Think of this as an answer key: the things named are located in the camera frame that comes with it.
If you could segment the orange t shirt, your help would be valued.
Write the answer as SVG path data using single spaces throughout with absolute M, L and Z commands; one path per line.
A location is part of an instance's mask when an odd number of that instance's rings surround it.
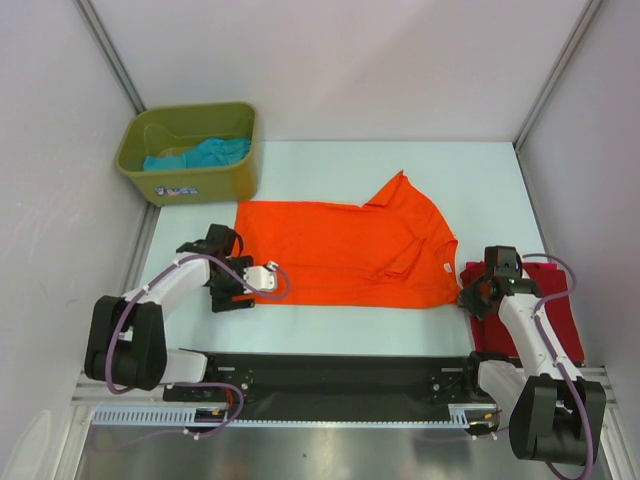
M 361 206 L 243 202 L 234 229 L 257 264 L 283 270 L 287 305 L 428 309 L 458 297 L 458 241 L 403 172 Z

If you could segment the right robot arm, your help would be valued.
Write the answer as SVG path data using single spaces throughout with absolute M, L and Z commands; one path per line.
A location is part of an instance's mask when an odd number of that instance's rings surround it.
M 502 360 L 482 360 L 461 376 L 473 401 L 491 396 L 506 413 L 511 450 L 520 460 L 593 467 L 603 424 L 606 393 L 571 361 L 549 320 L 547 306 L 569 297 L 577 282 L 545 294 L 528 276 L 524 256 L 512 246 L 488 246 L 484 272 L 458 296 L 479 320 L 494 314 L 508 331 L 523 371 Z

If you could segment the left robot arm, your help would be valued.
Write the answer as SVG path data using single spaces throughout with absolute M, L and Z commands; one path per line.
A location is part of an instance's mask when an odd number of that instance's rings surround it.
M 202 353 L 171 353 L 165 321 L 201 287 L 209 290 L 214 313 L 254 306 L 253 300 L 241 298 L 253 258 L 234 255 L 235 247 L 244 247 L 242 237 L 228 226 L 212 224 L 203 239 L 181 245 L 171 263 L 147 283 L 125 295 L 99 298 L 92 313 L 85 375 L 105 382 L 115 394 L 178 382 L 199 399 L 214 397 L 221 387 L 220 374 L 207 366 Z

